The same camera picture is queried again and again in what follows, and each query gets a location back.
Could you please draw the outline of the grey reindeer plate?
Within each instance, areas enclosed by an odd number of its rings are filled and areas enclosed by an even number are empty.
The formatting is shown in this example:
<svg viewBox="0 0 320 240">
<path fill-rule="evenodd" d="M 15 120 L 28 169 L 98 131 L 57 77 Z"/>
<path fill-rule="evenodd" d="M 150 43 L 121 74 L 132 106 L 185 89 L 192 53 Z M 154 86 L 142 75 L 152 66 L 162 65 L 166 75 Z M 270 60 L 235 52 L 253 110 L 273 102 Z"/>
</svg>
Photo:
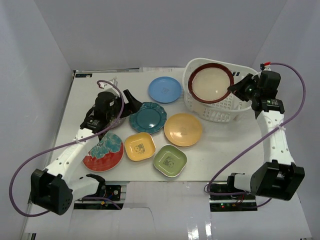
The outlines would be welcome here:
<svg viewBox="0 0 320 240">
<path fill-rule="evenodd" d="M 104 130 L 111 126 L 116 128 L 124 122 L 124 118 L 120 118 L 116 121 L 116 118 L 120 112 L 120 107 L 110 106 L 107 108 L 98 108 L 95 105 L 87 112 L 83 123 L 83 128 L 92 130 L 94 134 Z"/>
</svg>

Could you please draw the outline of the white plastic dish bin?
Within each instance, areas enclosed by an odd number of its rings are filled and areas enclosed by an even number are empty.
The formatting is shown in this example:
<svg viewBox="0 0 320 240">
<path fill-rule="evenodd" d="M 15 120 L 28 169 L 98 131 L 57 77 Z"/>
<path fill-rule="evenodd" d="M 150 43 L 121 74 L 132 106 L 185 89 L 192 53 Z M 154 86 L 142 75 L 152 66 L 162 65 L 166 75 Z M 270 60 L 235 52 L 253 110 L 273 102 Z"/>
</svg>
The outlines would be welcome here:
<svg viewBox="0 0 320 240">
<path fill-rule="evenodd" d="M 210 122 L 228 123 L 239 119 L 245 112 L 251 110 L 249 102 L 241 101 L 233 94 L 230 94 L 217 103 L 202 103 L 194 99 L 189 92 L 188 81 L 192 73 L 200 66 L 209 63 L 225 66 L 231 72 L 235 83 L 238 83 L 247 74 L 258 74 L 256 70 L 247 66 L 202 57 L 194 58 L 187 63 L 182 76 L 183 97 L 186 107 L 190 111 L 197 113 L 200 118 Z"/>
</svg>

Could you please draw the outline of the dark red rimmed plate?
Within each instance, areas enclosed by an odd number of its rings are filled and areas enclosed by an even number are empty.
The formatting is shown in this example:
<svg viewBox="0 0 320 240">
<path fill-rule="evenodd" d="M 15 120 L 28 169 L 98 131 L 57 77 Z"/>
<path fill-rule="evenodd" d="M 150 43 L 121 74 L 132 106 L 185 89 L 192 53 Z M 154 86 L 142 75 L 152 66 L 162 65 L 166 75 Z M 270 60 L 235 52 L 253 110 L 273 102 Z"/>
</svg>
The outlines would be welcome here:
<svg viewBox="0 0 320 240">
<path fill-rule="evenodd" d="M 204 104 L 218 103 L 230 95 L 228 88 L 234 84 L 231 71 L 219 63 L 206 63 L 197 67 L 188 78 L 191 96 Z"/>
</svg>

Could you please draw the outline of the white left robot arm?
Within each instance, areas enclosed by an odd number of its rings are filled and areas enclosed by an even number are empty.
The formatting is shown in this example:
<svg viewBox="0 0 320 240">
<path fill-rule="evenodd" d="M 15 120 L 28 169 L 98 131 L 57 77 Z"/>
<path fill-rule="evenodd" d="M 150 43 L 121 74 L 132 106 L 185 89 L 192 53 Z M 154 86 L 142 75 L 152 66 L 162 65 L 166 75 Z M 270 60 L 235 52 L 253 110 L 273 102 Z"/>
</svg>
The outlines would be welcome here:
<svg viewBox="0 0 320 240">
<path fill-rule="evenodd" d="M 122 96 L 128 100 L 124 103 Z M 57 215 L 63 215 L 72 202 L 84 197 L 99 200 L 105 196 L 106 181 L 96 174 L 86 174 L 77 181 L 72 175 L 85 156 L 119 119 L 135 114 L 142 103 L 129 90 L 123 95 L 112 91 L 98 93 L 77 132 L 79 140 L 67 147 L 45 169 L 31 174 L 31 202 Z"/>
</svg>

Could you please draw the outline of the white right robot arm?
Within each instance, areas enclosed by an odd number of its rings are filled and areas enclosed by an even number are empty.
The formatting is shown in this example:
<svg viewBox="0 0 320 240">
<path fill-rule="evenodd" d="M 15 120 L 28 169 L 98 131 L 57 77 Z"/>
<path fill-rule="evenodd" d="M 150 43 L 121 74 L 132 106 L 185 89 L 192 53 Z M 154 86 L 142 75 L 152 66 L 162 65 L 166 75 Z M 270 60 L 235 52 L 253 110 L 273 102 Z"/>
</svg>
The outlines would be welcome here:
<svg viewBox="0 0 320 240">
<path fill-rule="evenodd" d="M 260 75 L 247 74 L 228 90 L 241 101 L 250 101 L 255 119 L 265 137 L 263 164 L 254 173 L 232 173 L 225 187 L 226 195 L 236 200 L 249 192 L 255 196 L 289 201 L 305 177 L 303 167 L 291 156 L 284 123 L 284 104 L 276 98 L 281 76 L 263 70 Z"/>
</svg>

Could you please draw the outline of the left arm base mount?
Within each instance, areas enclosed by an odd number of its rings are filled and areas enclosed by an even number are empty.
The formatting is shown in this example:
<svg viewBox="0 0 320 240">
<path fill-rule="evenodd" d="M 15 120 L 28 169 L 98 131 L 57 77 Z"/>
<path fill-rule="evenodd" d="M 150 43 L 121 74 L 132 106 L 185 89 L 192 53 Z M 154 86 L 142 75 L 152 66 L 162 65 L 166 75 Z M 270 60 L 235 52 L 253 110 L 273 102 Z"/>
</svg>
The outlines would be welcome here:
<svg viewBox="0 0 320 240">
<path fill-rule="evenodd" d="M 99 199 L 99 200 L 89 200 L 80 199 L 74 204 L 75 210 L 121 210 L 124 206 L 126 199 L 127 187 L 125 185 L 106 185 L 104 198 L 108 198 L 113 201 L 113 203 Z"/>
</svg>

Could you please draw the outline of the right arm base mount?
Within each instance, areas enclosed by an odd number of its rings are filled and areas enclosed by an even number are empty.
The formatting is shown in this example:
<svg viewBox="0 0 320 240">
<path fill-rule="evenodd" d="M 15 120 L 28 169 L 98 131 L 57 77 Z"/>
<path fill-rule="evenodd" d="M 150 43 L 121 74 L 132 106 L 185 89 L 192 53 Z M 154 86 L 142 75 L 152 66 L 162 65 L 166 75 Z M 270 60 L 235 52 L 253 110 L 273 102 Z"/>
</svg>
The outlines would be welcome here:
<svg viewBox="0 0 320 240">
<path fill-rule="evenodd" d="M 211 213 L 257 211 L 256 197 L 247 195 L 209 195 Z"/>
</svg>

